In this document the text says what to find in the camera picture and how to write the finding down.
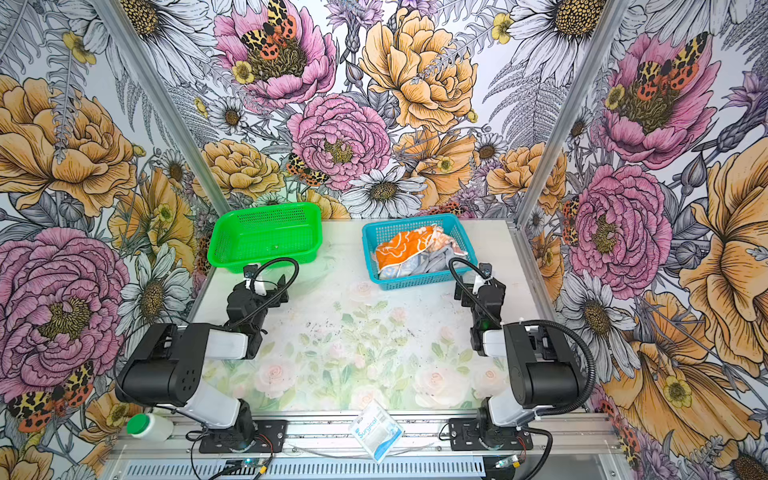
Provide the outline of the orange white floral towel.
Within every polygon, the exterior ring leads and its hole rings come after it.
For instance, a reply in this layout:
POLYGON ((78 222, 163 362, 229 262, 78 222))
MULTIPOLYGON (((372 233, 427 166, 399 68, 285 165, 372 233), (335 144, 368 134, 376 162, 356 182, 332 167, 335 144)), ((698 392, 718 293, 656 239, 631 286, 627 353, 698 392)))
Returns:
POLYGON ((399 266, 417 255, 429 251, 439 235, 443 233, 443 228, 436 225, 397 233, 391 240, 376 247, 374 259, 378 270, 399 266))

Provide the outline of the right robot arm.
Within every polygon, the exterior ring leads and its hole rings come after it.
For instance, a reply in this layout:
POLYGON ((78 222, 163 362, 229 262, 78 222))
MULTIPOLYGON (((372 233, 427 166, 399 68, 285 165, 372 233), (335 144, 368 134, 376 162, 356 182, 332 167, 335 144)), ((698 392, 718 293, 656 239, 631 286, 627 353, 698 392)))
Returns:
POLYGON ((456 282, 454 299, 471 312, 472 350, 504 361, 509 382, 482 400, 473 427, 449 424, 452 448, 525 449, 532 422, 570 413, 592 395, 594 355, 579 334, 556 321, 503 323, 506 286, 491 275, 490 265, 453 258, 448 271, 456 282))

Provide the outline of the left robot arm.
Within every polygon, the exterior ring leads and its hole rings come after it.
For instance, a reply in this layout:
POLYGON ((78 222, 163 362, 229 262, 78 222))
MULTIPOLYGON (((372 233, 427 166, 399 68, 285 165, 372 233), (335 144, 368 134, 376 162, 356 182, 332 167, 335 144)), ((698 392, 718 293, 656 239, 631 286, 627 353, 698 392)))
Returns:
POLYGON ((203 379, 203 367, 208 360, 255 359, 266 335, 266 315, 288 301, 298 273, 299 264, 290 257, 248 265, 244 280, 227 297, 225 323, 148 327, 117 376, 118 399, 198 422, 203 453, 279 452, 287 423, 255 421, 246 400, 203 379))

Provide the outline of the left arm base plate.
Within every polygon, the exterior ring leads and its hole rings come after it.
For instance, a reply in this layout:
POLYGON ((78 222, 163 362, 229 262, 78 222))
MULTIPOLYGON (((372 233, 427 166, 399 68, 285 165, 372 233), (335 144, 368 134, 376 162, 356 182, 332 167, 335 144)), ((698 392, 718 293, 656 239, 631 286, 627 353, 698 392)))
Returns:
POLYGON ((286 420, 254 420, 244 430, 239 427, 214 429, 199 443, 203 454, 281 453, 289 422, 286 420))

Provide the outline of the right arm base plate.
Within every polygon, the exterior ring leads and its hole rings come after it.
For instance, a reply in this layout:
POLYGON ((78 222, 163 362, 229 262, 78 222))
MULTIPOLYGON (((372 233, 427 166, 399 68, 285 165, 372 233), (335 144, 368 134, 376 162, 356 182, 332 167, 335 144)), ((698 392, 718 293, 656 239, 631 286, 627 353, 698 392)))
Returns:
POLYGON ((514 427, 498 427, 477 418, 448 420, 448 441, 452 451, 528 451, 532 437, 514 427))

